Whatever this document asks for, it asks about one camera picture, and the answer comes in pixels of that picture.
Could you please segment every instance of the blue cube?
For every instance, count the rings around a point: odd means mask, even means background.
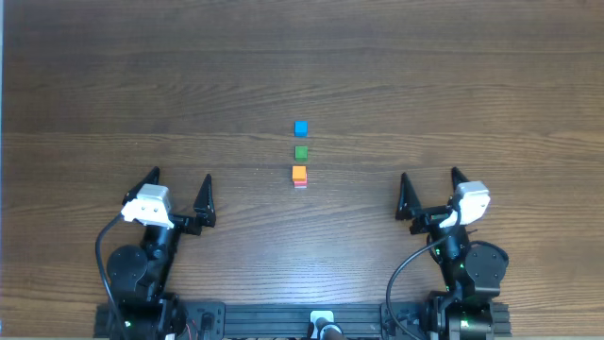
[[[294,125],[295,137],[307,137],[309,135],[309,122],[297,121]]]

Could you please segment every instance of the wooden table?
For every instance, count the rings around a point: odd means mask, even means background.
[[[514,333],[603,334],[603,31],[590,0],[7,0],[3,335],[92,334],[94,238],[154,165],[179,212],[214,177],[186,299],[379,303],[425,242],[394,220],[400,174],[440,205],[458,165],[491,189],[472,238],[511,255]],[[423,256],[394,298],[443,288]]]

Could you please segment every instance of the brown wooden surface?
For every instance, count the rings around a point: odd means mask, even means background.
[[[90,336],[96,234],[154,165],[216,229],[184,237],[170,289],[227,303],[381,302],[425,242],[394,220],[448,170],[493,203],[522,335],[604,334],[604,7],[570,0],[6,0],[3,335]],[[309,139],[295,139],[308,120]],[[310,147],[307,190],[291,184]],[[120,224],[105,256],[137,243]],[[443,289],[428,256],[395,299]]]

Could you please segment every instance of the small block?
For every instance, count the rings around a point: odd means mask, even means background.
[[[292,171],[292,179],[294,181],[306,180],[306,166],[294,165],[294,170]]]
[[[296,146],[295,147],[295,161],[306,162],[309,160],[309,147],[308,146]]]
[[[309,122],[297,121],[294,125],[295,137],[307,137],[309,135]]]

